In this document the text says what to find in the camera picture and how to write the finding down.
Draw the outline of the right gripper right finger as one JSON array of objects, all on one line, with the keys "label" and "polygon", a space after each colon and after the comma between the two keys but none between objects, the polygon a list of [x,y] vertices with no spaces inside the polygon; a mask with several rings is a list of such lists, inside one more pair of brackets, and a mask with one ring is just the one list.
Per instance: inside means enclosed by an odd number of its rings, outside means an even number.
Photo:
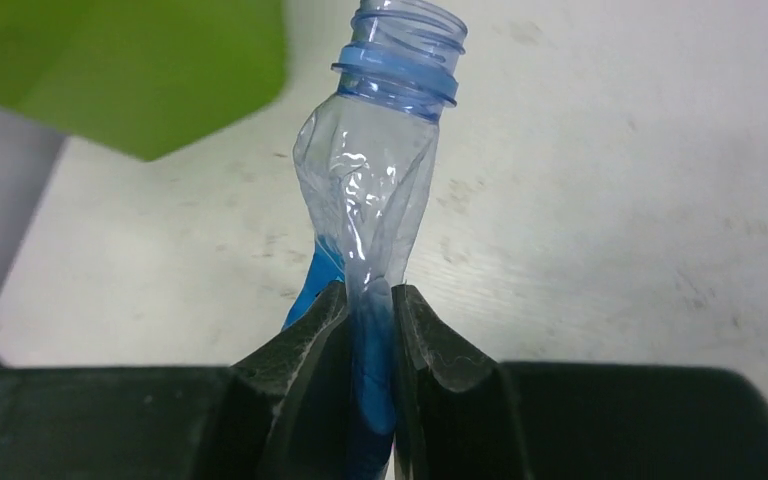
[{"label": "right gripper right finger", "polygon": [[735,372],[498,362],[392,295],[399,479],[768,479],[768,403]]}]

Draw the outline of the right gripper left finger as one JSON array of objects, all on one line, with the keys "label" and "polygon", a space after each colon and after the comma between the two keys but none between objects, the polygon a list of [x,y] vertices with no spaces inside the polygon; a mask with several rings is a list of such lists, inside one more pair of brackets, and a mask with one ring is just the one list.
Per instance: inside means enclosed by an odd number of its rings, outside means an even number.
[{"label": "right gripper left finger", "polygon": [[0,368],[0,479],[341,479],[343,285],[232,366]]}]

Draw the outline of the crushed blue label bottle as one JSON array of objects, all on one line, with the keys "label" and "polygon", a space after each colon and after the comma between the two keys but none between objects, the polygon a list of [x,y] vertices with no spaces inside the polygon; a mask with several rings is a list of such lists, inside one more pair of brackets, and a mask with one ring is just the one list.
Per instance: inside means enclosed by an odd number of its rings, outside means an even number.
[{"label": "crushed blue label bottle", "polygon": [[332,281],[345,285],[351,339],[348,479],[383,476],[393,443],[394,313],[430,195],[443,111],[466,24],[427,1],[363,1],[333,95],[300,129],[292,158],[315,234],[293,324]]}]

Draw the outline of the green plastic bin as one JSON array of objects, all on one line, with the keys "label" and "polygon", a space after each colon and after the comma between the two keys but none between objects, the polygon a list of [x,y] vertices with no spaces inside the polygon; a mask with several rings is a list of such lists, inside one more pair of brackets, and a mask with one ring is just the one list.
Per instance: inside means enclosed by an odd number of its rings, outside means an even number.
[{"label": "green plastic bin", "polygon": [[155,160],[287,77],[280,1],[0,1],[0,107]]}]

